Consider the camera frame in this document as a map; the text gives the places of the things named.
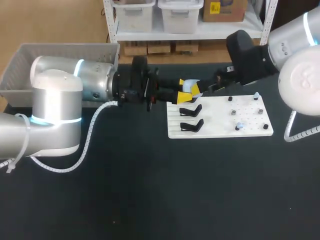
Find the cable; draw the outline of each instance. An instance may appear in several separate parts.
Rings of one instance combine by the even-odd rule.
[[[30,139],[30,120],[29,118],[24,115],[24,114],[20,114],[17,113],[15,116],[17,117],[23,117],[24,122],[25,122],[25,136],[24,136],[24,141],[23,141],[23,145],[22,148],[18,154],[18,156],[16,156],[16,158],[11,158],[8,160],[5,160],[4,162],[0,163],[0,169],[2,169],[5,166],[8,166],[8,170],[6,171],[7,174],[11,173],[12,170],[14,170],[16,168],[16,164],[20,161],[20,159],[23,157],[23,155],[25,154],[28,144],[29,144],[29,139]]]
[[[290,131],[291,131],[292,125],[293,125],[293,123],[294,123],[296,114],[297,114],[297,112],[294,111],[294,110],[291,112],[291,115],[290,115],[288,124],[286,125],[286,128],[285,128],[284,140],[285,140],[286,142],[288,142],[288,143],[297,141],[297,140],[299,140],[299,139],[303,139],[303,138],[305,138],[305,137],[308,137],[308,136],[311,136],[311,135],[313,135],[313,134],[317,134],[317,133],[320,132],[320,125],[319,125],[319,126],[310,128],[309,130],[302,131],[302,132],[300,132],[300,133],[298,133],[298,134],[296,134],[296,135],[294,135],[294,136],[290,136]]]
[[[10,163],[12,163],[14,161],[13,158],[5,160],[4,162],[0,163],[0,169],[2,169],[3,167],[9,165]]]
[[[66,169],[58,169],[58,168],[53,168],[53,167],[50,167],[48,165],[45,165],[44,163],[40,162],[36,157],[34,156],[31,156],[30,158],[36,163],[38,164],[40,167],[48,170],[48,171],[51,171],[51,172],[55,172],[55,173],[60,173],[60,174],[63,174],[63,173],[68,173],[68,172],[71,172],[73,170],[75,170],[77,167],[79,167],[79,165],[82,163],[82,161],[85,159],[85,156],[87,154],[87,150],[88,150],[88,147],[89,147],[89,143],[90,143],[90,139],[91,139],[91,134],[92,134],[92,131],[93,131],[93,128],[94,128],[94,125],[95,125],[95,122],[96,122],[96,119],[99,115],[99,113],[107,108],[107,107],[111,107],[111,106],[118,106],[118,102],[117,101],[108,101],[104,104],[102,104],[94,113],[92,119],[91,119],[91,122],[90,122],[90,125],[89,125],[89,130],[88,130],[88,134],[86,135],[86,140],[85,140],[85,144],[84,144],[84,148],[83,148],[83,151],[82,151],[82,154],[79,158],[79,160],[72,166],[72,167],[69,167],[69,168],[66,168]]]

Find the gray plastic bin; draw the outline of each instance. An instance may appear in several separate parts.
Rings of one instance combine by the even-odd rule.
[[[120,45],[117,43],[25,43],[20,46],[0,79],[0,95],[12,107],[32,107],[30,68],[39,56],[84,59],[114,64],[118,68]],[[102,103],[83,101],[84,108],[97,108]]]

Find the cardboard box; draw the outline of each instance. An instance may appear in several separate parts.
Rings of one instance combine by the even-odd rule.
[[[242,22],[248,0],[204,0],[204,22]]]

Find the metal shelf frame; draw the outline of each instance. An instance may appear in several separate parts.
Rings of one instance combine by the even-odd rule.
[[[165,33],[160,9],[153,11],[153,18],[155,20],[153,21],[154,26],[152,32],[123,32],[118,27],[118,18],[114,18],[112,0],[103,0],[103,5],[111,43],[117,43],[118,41],[226,39],[228,35],[243,29],[247,31],[252,38],[261,38],[260,45],[265,45],[268,42],[278,0],[265,0],[264,24],[262,24],[259,17],[264,0],[248,1],[248,9],[243,22],[203,22],[202,19],[199,18],[197,31],[193,34]]]

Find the white spiral cable wrap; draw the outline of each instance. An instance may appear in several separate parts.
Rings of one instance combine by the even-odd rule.
[[[45,165],[43,164],[42,162],[40,162],[36,157],[34,156],[31,156],[30,158],[36,163],[38,164],[40,167],[48,170],[48,171],[51,171],[51,172],[55,172],[55,173],[60,173],[60,174],[63,174],[63,173],[69,173],[73,170],[75,170],[77,167],[79,167],[79,165],[82,163],[82,161],[85,159],[85,156],[87,154],[87,150],[88,150],[88,147],[89,147],[89,143],[90,143],[90,139],[91,139],[91,134],[92,134],[92,131],[94,129],[94,125],[95,125],[95,122],[96,122],[96,119],[99,115],[99,113],[107,108],[107,107],[111,107],[111,106],[118,106],[118,102],[117,101],[108,101],[104,104],[102,104],[94,113],[92,119],[91,119],[91,122],[90,122],[90,125],[89,125],[89,130],[88,130],[88,134],[86,135],[86,140],[85,140],[85,144],[84,144],[84,148],[83,148],[83,152],[79,158],[79,160],[72,166],[72,167],[69,167],[69,168],[66,168],[66,169],[58,169],[58,168],[53,168],[53,167],[50,167],[48,165]]]
[[[294,110],[291,112],[288,124],[286,125],[286,129],[285,129],[285,132],[284,132],[284,140],[286,142],[288,142],[288,143],[297,141],[299,139],[303,139],[305,137],[308,137],[308,136],[311,136],[313,134],[317,134],[317,133],[320,132],[320,125],[319,125],[319,126],[310,128],[310,129],[308,129],[306,131],[302,131],[302,132],[300,132],[300,133],[298,133],[298,134],[296,134],[294,136],[290,136],[290,131],[291,131],[292,125],[294,123],[296,114],[297,114],[297,112],[294,111]]]

